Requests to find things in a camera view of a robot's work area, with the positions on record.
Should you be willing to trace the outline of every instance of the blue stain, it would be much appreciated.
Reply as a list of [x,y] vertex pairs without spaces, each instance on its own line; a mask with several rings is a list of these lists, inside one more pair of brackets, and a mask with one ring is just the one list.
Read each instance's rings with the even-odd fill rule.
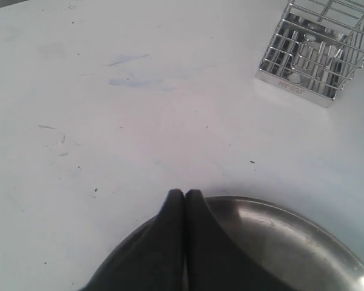
[[138,78],[130,78],[130,79],[109,79],[108,84],[114,86],[127,86],[131,88],[143,88],[152,84],[158,84],[161,82],[160,80],[142,80]]
[[126,62],[130,62],[130,61],[134,61],[136,59],[143,59],[148,57],[150,54],[145,54],[145,55],[141,55],[141,56],[129,56],[129,55],[119,55],[116,60],[109,64],[109,67],[113,67],[114,65],[120,65],[120,64],[125,64]]

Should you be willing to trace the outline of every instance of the metal wire basket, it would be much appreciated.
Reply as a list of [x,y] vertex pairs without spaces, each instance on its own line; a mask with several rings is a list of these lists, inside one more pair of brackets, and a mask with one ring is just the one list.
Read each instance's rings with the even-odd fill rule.
[[289,0],[256,78],[328,107],[364,66],[364,0]]

